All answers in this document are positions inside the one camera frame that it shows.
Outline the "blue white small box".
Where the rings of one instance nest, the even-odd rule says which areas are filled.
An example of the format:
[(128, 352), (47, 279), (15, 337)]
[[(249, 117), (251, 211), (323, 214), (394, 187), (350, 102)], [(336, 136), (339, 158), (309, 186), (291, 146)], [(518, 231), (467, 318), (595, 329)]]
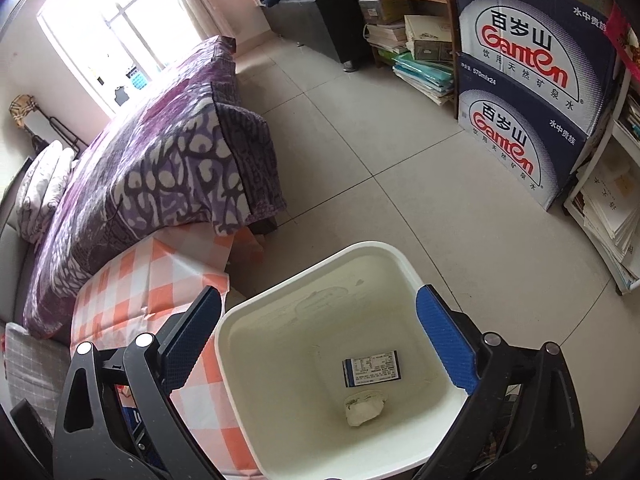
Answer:
[(363, 356), (362, 358), (349, 358), (344, 360), (342, 365), (346, 388), (358, 388), (401, 380), (396, 351)]

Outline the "white tissue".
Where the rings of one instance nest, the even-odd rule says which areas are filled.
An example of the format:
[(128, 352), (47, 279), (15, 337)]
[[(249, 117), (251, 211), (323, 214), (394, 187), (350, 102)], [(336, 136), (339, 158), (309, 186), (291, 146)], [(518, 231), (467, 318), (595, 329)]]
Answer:
[(386, 396), (376, 390), (360, 391), (344, 402), (345, 418), (349, 427), (360, 427), (378, 418), (385, 408)]

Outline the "white plastic trash bin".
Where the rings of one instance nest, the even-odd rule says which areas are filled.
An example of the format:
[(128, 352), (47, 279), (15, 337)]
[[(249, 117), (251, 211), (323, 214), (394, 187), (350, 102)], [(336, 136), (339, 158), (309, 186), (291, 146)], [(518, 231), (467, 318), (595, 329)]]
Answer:
[[(466, 399), (416, 315), (420, 276), (395, 247), (353, 244), (228, 311), (215, 330), (224, 386), (269, 479), (386, 479), (425, 464)], [(401, 380), (346, 388), (343, 361), (396, 351)], [(349, 427), (344, 402), (386, 396)]]

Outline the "orange white checkered tablecloth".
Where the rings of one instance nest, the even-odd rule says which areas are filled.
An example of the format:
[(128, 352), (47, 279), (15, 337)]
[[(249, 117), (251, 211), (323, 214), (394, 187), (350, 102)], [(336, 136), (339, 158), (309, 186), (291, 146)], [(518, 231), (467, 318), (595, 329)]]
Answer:
[[(96, 348), (125, 347), (140, 333), (155, 333), (185, 311), (201, 290), (215, 287), (224, 308), (243, 301), (227, 272), (230, 263), (258, 262), (259, 238), (243, 228), (220, 236), (208, 223), (165, 228), (108, 262), (78, 292), (70, 346), (88, 340)], [(228, 479), (262, 475), (242, 435), (210, 340), (184, 384), (170, 395), (198, 445)]]

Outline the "white folded pillow quilt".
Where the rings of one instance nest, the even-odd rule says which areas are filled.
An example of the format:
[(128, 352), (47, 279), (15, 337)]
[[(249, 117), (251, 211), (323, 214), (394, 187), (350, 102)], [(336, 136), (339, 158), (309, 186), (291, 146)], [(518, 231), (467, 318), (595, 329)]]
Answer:
[(29, 166), (15, 200), (17, 233), (37, 245), (46, 234), (62, 200), (75, 159), (72, 148), (50, 143)]

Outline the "lower Ganten water carton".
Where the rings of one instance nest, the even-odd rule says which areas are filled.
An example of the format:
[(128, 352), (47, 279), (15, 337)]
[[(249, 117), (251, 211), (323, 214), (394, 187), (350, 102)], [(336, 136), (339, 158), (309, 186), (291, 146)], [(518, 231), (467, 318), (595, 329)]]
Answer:
[(585, 134), (535, 93), (471, 55), (457, 57), (458, 123), (544, 209), (598, 146), (606, 119)]

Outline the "ganten water carton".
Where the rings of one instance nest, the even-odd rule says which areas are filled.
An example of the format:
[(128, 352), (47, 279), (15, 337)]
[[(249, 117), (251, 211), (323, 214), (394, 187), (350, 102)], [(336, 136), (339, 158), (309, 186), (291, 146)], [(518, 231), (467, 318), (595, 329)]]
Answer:
[(598, 146), (606, 119), (585, 134), (535, 93), (471, 55), (457, 57), (458, 123), (544, 209)]
[(614, 82), (604, 16), (577, 0), (457, 0), (462, 52), (587, 129)]

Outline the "purple patterned bed blanket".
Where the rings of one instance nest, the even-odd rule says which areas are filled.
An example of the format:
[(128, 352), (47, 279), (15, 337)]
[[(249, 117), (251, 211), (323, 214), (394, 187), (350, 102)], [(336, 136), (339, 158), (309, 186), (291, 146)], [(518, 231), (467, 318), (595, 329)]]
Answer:
[(22, 321), (50, 338), (113, 258), (168, 226), (221, 236), (285, 210), (267, 122), (241, 103), (236, 42), (215, 36), (169, 67), (148, 98), (81, 154), (36, 246)]

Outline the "upper Ganten water carton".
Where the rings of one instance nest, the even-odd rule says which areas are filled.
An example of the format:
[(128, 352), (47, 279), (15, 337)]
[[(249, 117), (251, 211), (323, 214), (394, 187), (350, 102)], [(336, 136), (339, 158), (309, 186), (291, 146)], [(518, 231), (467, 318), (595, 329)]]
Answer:
[(577, 0), (457, 0), (462, 52), (587, 129), (614, 82), (604, 16)]

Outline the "wooden bookshelf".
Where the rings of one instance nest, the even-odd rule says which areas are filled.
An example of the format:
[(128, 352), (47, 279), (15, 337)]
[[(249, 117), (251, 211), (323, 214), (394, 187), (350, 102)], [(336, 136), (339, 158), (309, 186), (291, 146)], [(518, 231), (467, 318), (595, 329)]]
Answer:
[(376, 64), (435, 104), (458, 104), (456, 0), (358, 0)]

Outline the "black storage bench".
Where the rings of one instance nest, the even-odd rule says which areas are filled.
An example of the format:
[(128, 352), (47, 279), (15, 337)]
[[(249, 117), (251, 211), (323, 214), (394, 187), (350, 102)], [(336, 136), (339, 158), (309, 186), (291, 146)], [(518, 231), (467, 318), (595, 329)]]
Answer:
[(332, 58), (346, 72), (373, 61), (358, 0), (280, 0), (262, 13), (275, 34)]

